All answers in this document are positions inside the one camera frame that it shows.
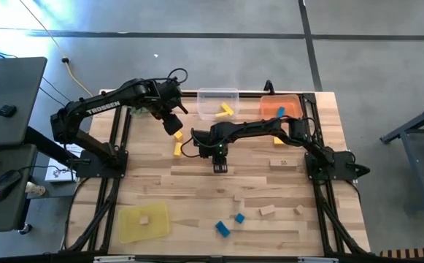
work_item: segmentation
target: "translucent yellow tray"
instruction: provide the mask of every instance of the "translucent yellow tray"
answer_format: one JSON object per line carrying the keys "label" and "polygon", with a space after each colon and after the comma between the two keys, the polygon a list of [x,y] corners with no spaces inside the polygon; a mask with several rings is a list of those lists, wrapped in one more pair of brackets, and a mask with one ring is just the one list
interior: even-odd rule
{"label": "translucent yellow tray", "polygon": [[[140,218],[148,217],[148,224],[141,225]],[[164,202],[142,207],[127,207],[119,211],[119,241],[122,244],[169,233],[168,210]]]}

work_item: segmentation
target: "wooden table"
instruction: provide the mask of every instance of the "wooden table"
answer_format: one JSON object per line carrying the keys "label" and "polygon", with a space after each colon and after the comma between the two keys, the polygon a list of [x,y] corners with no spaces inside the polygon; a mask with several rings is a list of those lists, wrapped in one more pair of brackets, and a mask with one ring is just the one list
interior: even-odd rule
{"label": "wooden table", "polygon": [[[316,97],[325,144],[334,150],[346,150],[335,94],[322,92]],[[189,114],[179,109],[175,113],[184,124],[183,139],[188,140],[191,127],[208,130],[213,122],[200,120],[195,98],[183,98],[183,104]],[[260,119],[258,99],[241,99],[240,108],[236,122]],[[114,110],[95,115],[90,134],[107,142],[113,115]],[[110,254],[323,255],[313,187],[303,165],[303,148],[276,147],[273,137],[241,139],[229,145],[228,174],[214,174],[210,159],[175,158],[174,144],[175,139],[150,114],[133,118],[127,144],[128,167],[117,198]],[[192,143],[185,146],[190,155],[197,151]],[[298,166],[292,172],[274,171],[270,170],[270,159],[293,159]],[[99,179],[90,179],[75,199],[69,223],[70,245],[93,217],[99,184]],[[358,244],[370,251],[355,190],[346,182],[334,181],[334,193],[341,222]],[[243,201],[235,202],[235,194],[241,194]],[[169,235],[121,244],[117,212],[123,207],[156,202],[168,206]],[[276,212],[261,216],[259,208],[267,205],[274,205]],[[304,206],[304,213],[299,216],[293,211],[298,205]],[[243,224],[234,221],[237,213],[245,215]],[[227,238],[215,230],[218,221],[231,230]],[[331,246],[336,249],[331,224],[328,228]],[[97,247],[103,231],[104,221]]]}

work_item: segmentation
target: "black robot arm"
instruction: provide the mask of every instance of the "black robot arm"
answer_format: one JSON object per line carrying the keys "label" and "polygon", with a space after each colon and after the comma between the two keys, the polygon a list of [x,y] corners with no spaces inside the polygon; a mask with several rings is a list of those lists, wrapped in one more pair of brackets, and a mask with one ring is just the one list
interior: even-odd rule
{"label": "black robot arm", "polygon": [[[283,116],[281,118],[241,124],[223,121],[213,125],[210,131],[192,129],[191,135],[194,145],[198,147],[200,157],[212,157],[213,169],[216,173],[226,173],[228,171],[226,164],[228,143],[232,143],[239,138],[264,135],[278,137],[287,145],[306,148],[310,156],[316,161],[313,169],[334,167],[336,152],[330,147],[321,146],[312,138],[311,134],[308,134],[307,120]],[[282,129],[282,124],[285,123],[289,125],[288,134]]]}
{"label": "black robot arm", "polygon": [[86,132],[80,130],[84,118],[121,106],[146,108],[158,120],[163,120],[166,132],[173,135],[182,128],[179,118],[172,113],[175,107],[188,111],[181,104],[180,82],[177,78],[133,79],[120,88],[102,92],[98,96],[70,102],[58,113],[51,116],[54,140],[62,144],[75,143],[94,153],[108,165],[118,163],[114,145],[99,142]]}

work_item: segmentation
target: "blue block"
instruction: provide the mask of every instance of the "blue block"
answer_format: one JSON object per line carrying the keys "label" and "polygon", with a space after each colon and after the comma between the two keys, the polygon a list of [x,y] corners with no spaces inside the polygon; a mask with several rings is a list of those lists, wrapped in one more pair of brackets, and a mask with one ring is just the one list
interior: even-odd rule
{"label": "blue block", "polygon": [[223,236],[223,237],[227,237],[229,236],[229,230],[226,228],[225,224],[222,221],[219,221],[215,227],[217,228],[217,230],[219,231],[219,233]]}
{"label": "blue block", "polygon": [[277,112],[277,118],[283,116],[284,114],[285,114],[285,108],[284,107],[280,107],[278,109],[278,112]]}
{"label": "blue block", "polygon": [[242,222],[244,220],[244,216],[241,213],[239,213],[239,214],[236,215],[236,218],[234,220],[236,220],[236,222],[242,224]]}

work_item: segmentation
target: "concrete floor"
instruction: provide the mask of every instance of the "concrete floor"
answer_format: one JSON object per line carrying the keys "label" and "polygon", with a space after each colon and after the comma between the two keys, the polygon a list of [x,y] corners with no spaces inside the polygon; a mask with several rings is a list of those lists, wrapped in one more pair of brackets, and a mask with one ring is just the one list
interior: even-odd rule
{"label": "concrete floor", "polygon": [[[26,3],[46,26],[60,30],[303,33],[297,0]],[[313,34],[424,35],[421,0],[306,0],[306,5]],[[0,27],[40,29],[18,1],[4,0]],[[70,57],[74,74],[94,93],[135,77],[162,77],[179,66],[189,71],[184,88],[261,89],[271,79],[277,90],[314,90],[303,39],[58,38],[58,42]],[[358,163],[371,168],[360,179],[359,189],[372,251],[424,247],[424,212],[410,215],[404,210],[417,201],[406,154],[399,142],[386,146],[379,141],[424,109],[424,42],[314,41],[314,46],[323,90],[336,92],[347,144]],[[67,75],[49,38],[0,30],[0,51],[47,57],[45,77],[70,99],[85,96]],[[46,83],[42,87],[63,101]],[[31,125],[52,137],[49,115],[59,106],[39,94]],[[68,199],[32,201],[27,221],[34,225],[33,232],[0,233],[0,256],[56,252],[68,205]]]}

